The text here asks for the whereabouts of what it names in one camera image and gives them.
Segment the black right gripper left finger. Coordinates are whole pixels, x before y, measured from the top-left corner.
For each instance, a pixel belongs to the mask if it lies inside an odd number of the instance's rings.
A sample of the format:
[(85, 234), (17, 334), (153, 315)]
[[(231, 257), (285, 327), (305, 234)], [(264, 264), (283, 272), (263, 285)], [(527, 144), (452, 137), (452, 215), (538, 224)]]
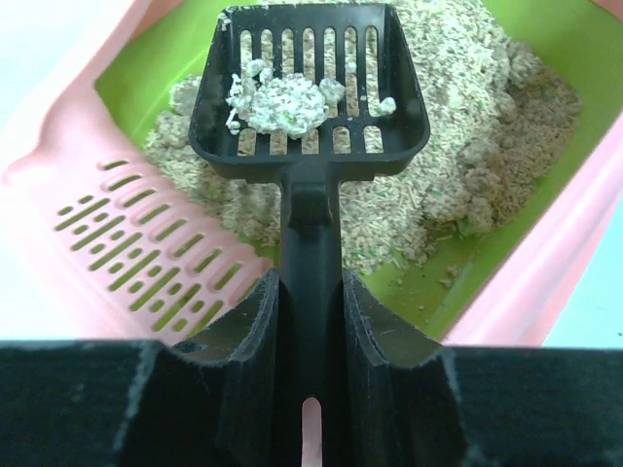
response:
[(279, 281), (270, 269), (224, 317), (176, 346), (124, 340), (137, 357), (114, 466), (274, 466)]

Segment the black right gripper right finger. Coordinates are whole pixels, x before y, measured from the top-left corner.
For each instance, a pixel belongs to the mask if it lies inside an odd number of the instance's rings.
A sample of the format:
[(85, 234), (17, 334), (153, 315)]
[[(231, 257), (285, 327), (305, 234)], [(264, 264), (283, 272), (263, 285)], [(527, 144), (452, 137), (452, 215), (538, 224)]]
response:
[(458, 466), (467, 442), (444, 366), (449, 352), (344, 274), (357, 466)]

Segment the pink and green litter box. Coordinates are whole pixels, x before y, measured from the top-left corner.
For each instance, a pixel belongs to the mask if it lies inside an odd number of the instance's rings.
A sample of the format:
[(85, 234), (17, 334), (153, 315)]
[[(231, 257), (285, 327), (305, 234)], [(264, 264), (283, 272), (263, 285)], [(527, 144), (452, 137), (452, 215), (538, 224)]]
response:
[[(369, 282), (431, 334), (539, 345), (622, 195), (622, 5), (494, 1), (585, 100), (572, 145), (506, 229)], [(1, 335), (182, 340), (267, 262), (137, 150), (169, 81), (200, 68), (220, 1), (1, 5)]]

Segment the white litter clump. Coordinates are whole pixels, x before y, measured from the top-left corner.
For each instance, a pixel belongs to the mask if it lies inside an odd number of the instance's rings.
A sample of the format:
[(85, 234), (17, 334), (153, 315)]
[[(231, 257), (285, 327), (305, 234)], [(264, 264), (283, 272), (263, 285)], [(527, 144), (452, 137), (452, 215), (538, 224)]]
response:
[(232, 135), (246, 126), (260, 134), (300, 139), (329, 120), (329, 110), (348, 96), (347, 87), (335, 78), (317, 83), (302, 73), (279, 78), (271, 63), (255, 58), (231, 75), (223, 127)]

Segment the black slotted litter scoop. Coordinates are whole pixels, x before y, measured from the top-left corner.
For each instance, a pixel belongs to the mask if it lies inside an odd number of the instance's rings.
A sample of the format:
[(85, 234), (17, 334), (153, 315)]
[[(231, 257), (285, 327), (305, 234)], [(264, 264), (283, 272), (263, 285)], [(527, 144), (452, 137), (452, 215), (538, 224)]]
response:
[[(303, 64), (303, 35), (314, 34), (314, 71), (322, 76), (324, 33), (335, 33), (336, 74), (346, 72), (345, 34), (355, 34), (359, 75), (366, 73), (366, 35), (377, 33), (380, 89), (399, 101), (383, 121), (345, 105), (318, 131), (318, 151), (292, 143), (283, 156), (259, 135), (253, 155), (237, 153), (238, 139), (220, 124), (225, 95), (241, 68), (240, 35), (273, 36), (275, 68), (283, 66), (281, 34), (293, 34), (293, 61)], [(333, 144), (335, 126), (350, 135), (350, 150)], [(215, 432), (219, 466), (297, 466), (302, 456), (302, 406), (319, 401), (322, 462), (326, 466), (402, 466), (405, 431), (397, 417), (392, 379), (416, 367), (437, 345), (379, 303), (342, 268), (339, 187), (405, 169), (430, 133), (420, 86), (395, 9), (388, 4), (279, 5), (237, 9), (216, 31), (189, 128), (195, 152), (228, 179), (275, 183), (281, 190), (280, 258), (252, 295), (200, 334), (207, 341), (238, 318), (248, 335), (224, 361), (223, 397)]]

